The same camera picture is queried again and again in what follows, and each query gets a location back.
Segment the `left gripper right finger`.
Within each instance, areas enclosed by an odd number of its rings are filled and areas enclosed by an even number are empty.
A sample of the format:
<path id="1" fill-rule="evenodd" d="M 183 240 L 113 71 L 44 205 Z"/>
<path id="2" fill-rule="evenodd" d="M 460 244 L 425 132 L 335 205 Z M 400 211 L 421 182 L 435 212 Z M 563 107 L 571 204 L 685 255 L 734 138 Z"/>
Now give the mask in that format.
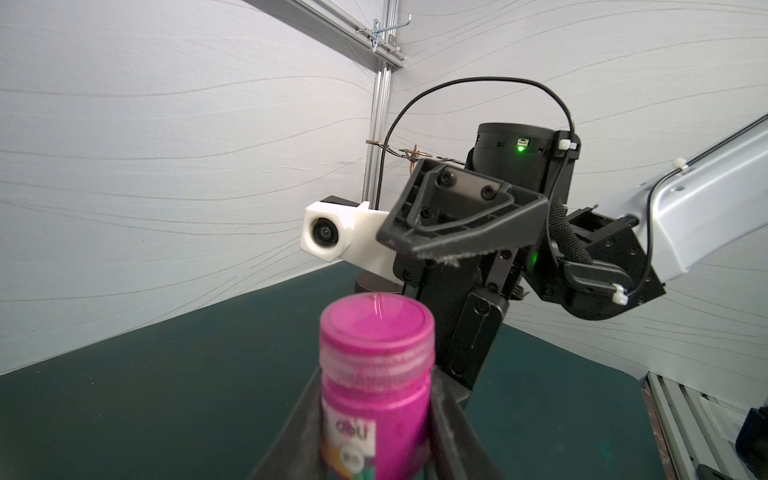
<path id="1" fill-rule="evenodd" d="M 431 377 L 428 479 L 499 480 L 504 475 L 491 460 L 464 408 L 471 391 L 440 369 Z"/>

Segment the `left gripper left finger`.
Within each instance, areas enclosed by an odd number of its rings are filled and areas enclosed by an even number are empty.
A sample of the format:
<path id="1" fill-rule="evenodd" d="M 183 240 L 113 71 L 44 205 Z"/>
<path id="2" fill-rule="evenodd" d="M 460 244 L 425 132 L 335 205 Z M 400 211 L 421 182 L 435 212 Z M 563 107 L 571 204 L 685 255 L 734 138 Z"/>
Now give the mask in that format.
<path id="1" fill-rule="evenodd" d="M 248 478 L 325 479 L 327 467 L 321 454 L 321 372 L 317 368 L 282 430 Z"/>

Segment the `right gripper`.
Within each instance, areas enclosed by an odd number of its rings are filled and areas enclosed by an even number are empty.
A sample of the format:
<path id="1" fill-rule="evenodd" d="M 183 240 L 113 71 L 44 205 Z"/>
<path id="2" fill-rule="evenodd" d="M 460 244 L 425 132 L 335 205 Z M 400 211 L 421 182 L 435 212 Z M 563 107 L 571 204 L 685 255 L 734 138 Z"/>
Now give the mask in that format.
<path id="1" fill-rule="evenodd" d="M 403 294 L 434 317 L 437 367 L 468 390 L 509 303 L 524 296 L 518 249 L 537 243 L 548 207 L 538 192 L 423 159 L 376 234 L 398 253 L 393 272 Z M 554 259 L 570 288 L 629 299 L 629 275 L 588 253 L 558 198 L 550 203 L 547 238 L 558 247 Z"/>

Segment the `magenta paint jar back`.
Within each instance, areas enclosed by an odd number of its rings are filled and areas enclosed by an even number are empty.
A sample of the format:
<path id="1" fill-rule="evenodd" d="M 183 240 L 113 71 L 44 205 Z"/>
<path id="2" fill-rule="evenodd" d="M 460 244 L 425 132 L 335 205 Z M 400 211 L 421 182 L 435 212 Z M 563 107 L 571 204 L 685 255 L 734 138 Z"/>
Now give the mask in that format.
<path id="1" fill-rule="evenodd" d="M 411 479 L 429 457 L 430 379 L 367 392 L 322 379 L 321 454 L 331 479 Z"/>

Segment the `magenta lid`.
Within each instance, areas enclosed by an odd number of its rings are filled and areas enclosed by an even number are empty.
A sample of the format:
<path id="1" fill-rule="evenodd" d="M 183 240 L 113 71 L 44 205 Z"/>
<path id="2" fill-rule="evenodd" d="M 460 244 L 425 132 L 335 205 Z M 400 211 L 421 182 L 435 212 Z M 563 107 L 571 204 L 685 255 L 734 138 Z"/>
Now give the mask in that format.
<path id="1" fill-rule="evenodd" d="M 405 389 L 431 373 L 435 357 L 434 317 L 411 298 L 355 294 L 332 303 L 320 317 L 320 368 L 342 387 Z"/>

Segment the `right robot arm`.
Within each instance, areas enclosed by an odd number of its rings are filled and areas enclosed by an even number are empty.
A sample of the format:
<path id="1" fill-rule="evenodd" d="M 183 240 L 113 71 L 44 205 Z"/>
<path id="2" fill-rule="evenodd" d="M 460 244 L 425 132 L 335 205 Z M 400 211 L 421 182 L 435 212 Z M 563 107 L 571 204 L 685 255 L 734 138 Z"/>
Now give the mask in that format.
<path id="1" fill-rule="evenodd" d="M 565 130 L 483 123 L 463 167 L 418 163 L 377 232 L 434 316 L 437 367 L 465 388 L 527 292 L 607 320 L 767 223 L 765 118 L 605 207 L 567 203 L 580 149 Z"/>

